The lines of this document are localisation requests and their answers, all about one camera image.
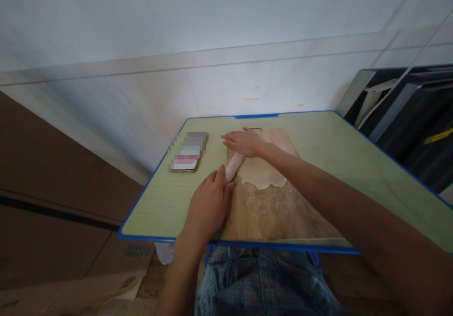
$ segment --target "person's left hand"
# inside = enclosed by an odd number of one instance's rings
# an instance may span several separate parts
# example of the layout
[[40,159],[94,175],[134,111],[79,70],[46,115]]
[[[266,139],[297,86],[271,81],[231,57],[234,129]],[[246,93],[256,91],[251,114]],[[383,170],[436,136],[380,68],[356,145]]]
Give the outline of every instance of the person's left hand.
[[187,218],[179,235],[184,243],[204,249],[220,229],[227,213],[228,202],[235,185],[225,183],[225,166],[209,174],[192,196]]

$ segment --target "table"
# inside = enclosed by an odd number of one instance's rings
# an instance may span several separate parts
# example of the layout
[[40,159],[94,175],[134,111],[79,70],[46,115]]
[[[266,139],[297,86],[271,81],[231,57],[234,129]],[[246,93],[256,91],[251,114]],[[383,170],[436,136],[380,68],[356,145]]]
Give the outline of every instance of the table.
[[[226,163],[220,136],[243,126],[283,127],[302,159],[329,172],[373,198],[414,226],[441,248],[453,253],[453,207],[420,183],[334,111],[258,116],[189,118],[180,130],[208,132],[206,154],[195,173],[169,173],[174,151],[168,151],[122,224],[126,240],[174,242],[184,225],[190,198],[200,182]],[[212,244],[285,250],[357,253],[344,238],[211,240]]]

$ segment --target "pastry board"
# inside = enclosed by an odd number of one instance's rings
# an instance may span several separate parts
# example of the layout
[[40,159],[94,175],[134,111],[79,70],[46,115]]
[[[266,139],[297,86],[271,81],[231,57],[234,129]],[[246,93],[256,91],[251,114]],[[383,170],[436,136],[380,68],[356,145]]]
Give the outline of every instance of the pastry board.
[[[264,141],[276,144],[282,150],[299,157],[283,128],[255,130]],[[227,150],[227,160],[234,155]],[[262,168],[246,158],[241,168],[250,167],[258,178]],[[297,238],[340,238],[341,234],[323,218],[309,202],[289,183],[270,184],[259,190],[251,183],[243,183],[239,173],[226,216],[221,238],[227,241],[258,241]]]

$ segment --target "yellow label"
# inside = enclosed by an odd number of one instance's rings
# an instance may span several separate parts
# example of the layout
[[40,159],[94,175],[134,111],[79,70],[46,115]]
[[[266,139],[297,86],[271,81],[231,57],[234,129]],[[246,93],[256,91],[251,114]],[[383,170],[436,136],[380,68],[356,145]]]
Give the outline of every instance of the yellow label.
[[423,144],[430,144],[432,142],[435,142],[435,141],[438,141],[438,140],[441,140],[443,138],[446,138],[448,137],[450,134],[453,134],[453,128],[451,128],[450,130],[446,130],[442,133],[439,133],[439,134],[436,134],[436,135],[433,135],[431,137],[428,137],[425,139],[425,142]]

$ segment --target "white wall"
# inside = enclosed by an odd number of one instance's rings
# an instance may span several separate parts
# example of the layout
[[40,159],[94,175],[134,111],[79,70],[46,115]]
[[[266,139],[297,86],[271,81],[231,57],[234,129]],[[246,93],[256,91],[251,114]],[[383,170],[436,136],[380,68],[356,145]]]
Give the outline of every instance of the white wall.
[[[408,66],[453,0],[0,5],[0,90],[145,184],[187,118],[334,109],[359,69]],[[453,15],[416,62],[442,63]]]
[[438,24],[453,0],[0,0],[0,71]]

